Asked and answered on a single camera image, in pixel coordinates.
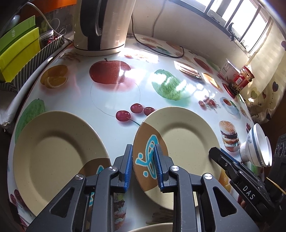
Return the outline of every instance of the curtain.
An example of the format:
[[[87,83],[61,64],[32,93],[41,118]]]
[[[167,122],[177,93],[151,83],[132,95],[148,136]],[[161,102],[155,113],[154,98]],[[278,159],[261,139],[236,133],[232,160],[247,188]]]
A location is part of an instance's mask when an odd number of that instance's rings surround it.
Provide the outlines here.
[[[272,21],[260,47],[246,66],[254,79],[241,95],[254,123],[263,124],[275,113],[286,86],[286,41]]]

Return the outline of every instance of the striped box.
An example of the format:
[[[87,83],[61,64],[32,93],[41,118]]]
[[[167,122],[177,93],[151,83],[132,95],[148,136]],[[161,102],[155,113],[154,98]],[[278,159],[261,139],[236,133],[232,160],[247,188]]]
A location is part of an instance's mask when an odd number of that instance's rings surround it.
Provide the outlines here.
[[[8,83],[0,83],[0,89],[10,92],[18,93],[32,73],[59,47],[64,44],[63,35],[59,36],[49,45],[44,47],[37,55],[35,55],[15,76],[15,78]]]

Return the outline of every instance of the window sill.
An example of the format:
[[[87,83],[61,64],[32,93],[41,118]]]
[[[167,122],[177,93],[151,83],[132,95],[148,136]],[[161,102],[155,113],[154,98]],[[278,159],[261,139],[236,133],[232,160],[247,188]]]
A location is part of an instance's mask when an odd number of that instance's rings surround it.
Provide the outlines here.
[[[188,10],[191,10],[193,12],[195,12],[196,14],[202,16],[203,18],[205,18],[206,20],[208,20],[209,22],[211,22],[213,25],[215,25],[217,28],[219,28],[223,33],[225,33],[228,37],[231,36],[230,32],[228,30],[226,30],[222,25],[220,25],[217,21],[215,21],[214,19],[212,19],[211,17],[209,17],[207,14],[205,14],[204,12],[200,11],[199,9],[189,5],[188,3],[185,3],[181,0],[167,0],[173,3],[176,3]]]
[[[247,55],[248,58],[251,57],[251,55],[248,53],[248,51],[242,46],[240,42],[236,38],[234,38],[234,42],[236,43],[237,46],[244,52],[245,55]]]
[[[228,30],[226,30],[222,25],[220,25],[217,21],[215,21],[214,19],[212,19],[211,17],[209,17],[207,14],[205,14],[204,12],[200,11],[199,9],[189,5],[188,3],[185,3],[181,0],[167,0],[169,2],[173,2],[175,4],[178,4],[188,10],[193,11],[194,13],[202,16],[203,18],[205,18],[206,20],[208,20],[209,22],[211,22],[213,25],[215,25],[217,28],[219,28],[223,33],[225,33],[228,37],[231,36],[230,32]],[[234,42],[236,43],[236,45],[247,55],[248,58],[250,58],[250,54],[247,52],[247,50],[242,46],[242,44],[240,42],[238,42],[237,39],[234,39]]]

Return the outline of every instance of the electric kettle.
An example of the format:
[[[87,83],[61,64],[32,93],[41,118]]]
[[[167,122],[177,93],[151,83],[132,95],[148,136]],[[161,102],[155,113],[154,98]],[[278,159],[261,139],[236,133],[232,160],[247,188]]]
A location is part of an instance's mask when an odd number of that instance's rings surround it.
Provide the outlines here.
[[[77,0],[74,15],[76,53],[103,56],[120,52],[136,0]]]

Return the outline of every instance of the yellow box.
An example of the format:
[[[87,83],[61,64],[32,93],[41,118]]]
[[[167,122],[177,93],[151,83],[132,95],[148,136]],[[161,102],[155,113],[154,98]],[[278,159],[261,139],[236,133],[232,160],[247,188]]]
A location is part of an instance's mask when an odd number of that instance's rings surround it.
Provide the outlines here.
[[[41,50],[39,28],[13,43],[0,55],[0,81],[11,82],[17,73]]]
[[[2,71],[5,82],[11,82],[18,72],[38,53],[40,52],[39,40],[25,47]]]

